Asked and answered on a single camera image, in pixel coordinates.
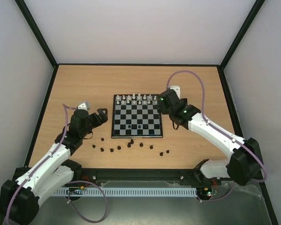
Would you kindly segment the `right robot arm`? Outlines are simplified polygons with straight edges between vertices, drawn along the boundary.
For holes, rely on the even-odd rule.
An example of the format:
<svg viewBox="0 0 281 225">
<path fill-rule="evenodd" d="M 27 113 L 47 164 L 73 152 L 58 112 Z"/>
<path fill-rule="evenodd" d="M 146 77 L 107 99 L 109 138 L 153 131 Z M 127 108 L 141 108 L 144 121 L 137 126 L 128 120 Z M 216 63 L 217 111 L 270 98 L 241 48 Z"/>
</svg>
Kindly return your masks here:
<svg viewBox="0 0 281 225">
<path fill-rule="evenodd" d="M 189 105 L 187 99 L 179 99 L 174 90 L 162 92 L 158 104 L 161 113 L 167 114 L 173 124 L 199 134 L 226 155 L 226 160 L 204 162 L 195 172 L 197 182 L 204 184 L 220 177 L 244 186 L 261 170 L 261 160 L 255 154 L 260 147 L 255 139 L 246 140 L 214 124 L 200 109 Z"/>
</svg>

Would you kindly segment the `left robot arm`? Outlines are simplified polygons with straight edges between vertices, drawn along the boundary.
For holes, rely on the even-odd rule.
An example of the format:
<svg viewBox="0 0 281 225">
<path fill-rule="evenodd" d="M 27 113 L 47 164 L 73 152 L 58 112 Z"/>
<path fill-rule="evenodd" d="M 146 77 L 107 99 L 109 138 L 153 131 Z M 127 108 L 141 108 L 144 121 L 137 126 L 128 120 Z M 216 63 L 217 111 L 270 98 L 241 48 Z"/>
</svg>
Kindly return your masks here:
<svg viewBox="0 0 281 225">
<path fill-rule="evenodd" d="M 1 186 L 0 214 L 6 221 L 30 224 L 54 192 L 66 184 L 80 183 L 81 165 L 70 157 L 94 128 L 108 120 L 106 108 L 92 114 L 88 110 L 79 106 L 70 118 L 66 117 L 62 132 L 48 152 L 26 173 Z"/>
</svg>

